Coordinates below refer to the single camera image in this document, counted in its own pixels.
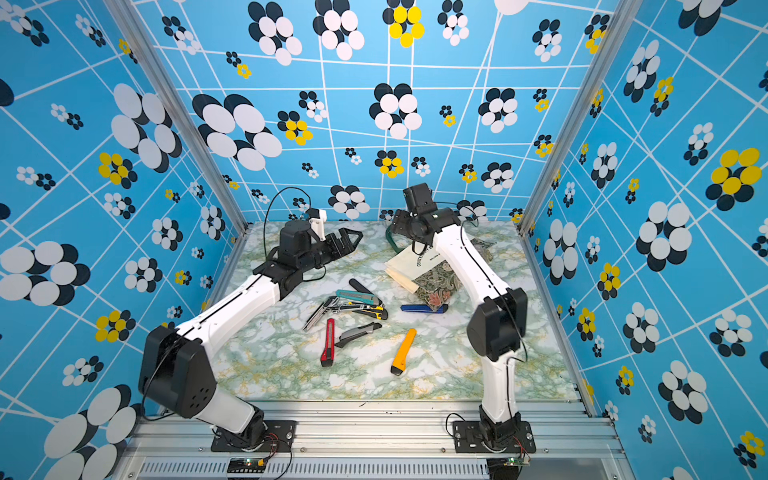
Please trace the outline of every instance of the green marble surface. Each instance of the green marble surface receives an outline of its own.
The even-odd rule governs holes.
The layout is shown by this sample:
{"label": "green marble surface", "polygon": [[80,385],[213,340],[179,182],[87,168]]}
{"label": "green marble surface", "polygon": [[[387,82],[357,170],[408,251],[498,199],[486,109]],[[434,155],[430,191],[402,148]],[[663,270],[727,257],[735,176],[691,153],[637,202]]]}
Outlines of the green marble surface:
{"label": "green marble surface", "polygon": [[[283,225],[267,224],[268,247],[277,244],[277,232]],[[462,289],[455,294],[449,311],[442,315],[400,311],[403,303],[418,301],[384,273],[384,263],[394,256],[384,238],[386,223],[329,222],[326,232],[339,227],[363,232],[357,250],[331,263],[322,280],[303,283],[232,337],[213,361],[219,384],[246,400],[481,399],[480,359],[465,332],[474,311],[467,293]],[[261,228],[262,224],[255,225],[248,236],[227,293],[263,261]],[[528,361],[517,366],[517,398],[576,399],[514,225],[487,222],[479,228],[466,228],[470,235],[495,243],[490,249],[494,256],[491,267],[512,288],[521,287],[528,294]],[[405,238],[396,240],[406,244]],[[323,368],[319,358],[327,316],[307,333],[301,328],[328,295],[337,289],[351,290],[348,281],[353,277],[382,299],[389,319],[382,321],[382,328],[372,335],[337,348],[333,366]],[[355,313],[336,314],[334,318],[336,339],[341,332],[373,320]],[[418,334],[408,354],[407,368],[401,376],[394,376],[389,368],[411,328]]]}

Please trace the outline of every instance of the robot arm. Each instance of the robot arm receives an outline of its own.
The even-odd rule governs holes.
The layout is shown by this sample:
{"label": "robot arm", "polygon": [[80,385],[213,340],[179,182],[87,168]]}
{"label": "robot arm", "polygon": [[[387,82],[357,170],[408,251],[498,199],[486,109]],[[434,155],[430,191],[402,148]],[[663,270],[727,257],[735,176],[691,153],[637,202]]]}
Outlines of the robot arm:
{"label": "robot arm", "polygon": [[263,412],[219,389],[210,359],[255,315],[303,282],[303,274],[353,252],[362,233],[346,228],[325,235],[325,211],[308,210],[310,221],[292,220],[280,245],[235,291],[176,329],[159,326],[147,336],[139,391],[187,419],[226,430],[227,441],[253,449],[263,441]]}
{"label": "robot arm", "polygon": [[525,336],[528,297],[522,289],[509,288],[491,270],[470,243],[455,213],[437,208],[427,184],[403,192],[408,211],[396,212],[392,231],[434,247],[476,305],[467,325],[467,336],[482,357],[480,428],[491,449],[503,449],[520,422],[515,403],[515,353]]}

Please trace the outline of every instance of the black utility knife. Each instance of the black utility knife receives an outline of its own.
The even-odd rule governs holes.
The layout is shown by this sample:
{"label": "black utility knife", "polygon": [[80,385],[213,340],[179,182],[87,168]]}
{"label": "black utility knife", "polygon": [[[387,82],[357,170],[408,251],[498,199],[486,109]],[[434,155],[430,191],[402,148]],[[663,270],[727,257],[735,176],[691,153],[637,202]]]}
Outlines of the black utility knife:
{"label": "black utility knife", "polygon": [[346,332],[342,333],[341,336],[339,336],[339,341],[336,342],[336,346],[338,346],[340,349],[344,348],[347,343],[353,341],[354,339],[358,339],[361,336],[373,333],[373,330],[378,330],[381,327],[381,323],[371,322],[368,325],[357,326],[353,329],[347,330]]}

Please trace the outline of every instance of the teal utility knife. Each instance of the teal utility knife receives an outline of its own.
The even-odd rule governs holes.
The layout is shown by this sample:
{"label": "teal utility knife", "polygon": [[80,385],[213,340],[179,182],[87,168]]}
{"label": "teal utility knife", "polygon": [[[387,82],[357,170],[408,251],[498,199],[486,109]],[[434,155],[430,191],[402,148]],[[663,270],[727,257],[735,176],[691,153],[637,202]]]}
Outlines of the teal utility knife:
{"label": "teal utility knife", "polygon": [[355,300],[356,302],[365,303],[366,305],[379,306],[382,304],[382,301],[372,293],[362,293],[354,290],[337,290],[336,296],[348,300]]}

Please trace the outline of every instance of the yellow utility knife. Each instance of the yellow utility knife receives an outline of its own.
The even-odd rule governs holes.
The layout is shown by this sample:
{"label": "yellow utility knife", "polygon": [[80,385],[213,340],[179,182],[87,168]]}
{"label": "yellow utility knife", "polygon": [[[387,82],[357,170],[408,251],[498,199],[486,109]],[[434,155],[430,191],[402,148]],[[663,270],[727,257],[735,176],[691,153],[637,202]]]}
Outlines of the yellow utility knife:
{"label": "yellow utility knife", "polygon": [[406,335],[406,339],[402,341],[400,350],[398,350],[397,355],[395,355],[395,361],[392,362],[392,368],[389,369],[389,371],[397,376],[406,370],[406,357],[408,356],[408,351],[411,349],[414,338],[416,338],[416,329],[410,329]]}

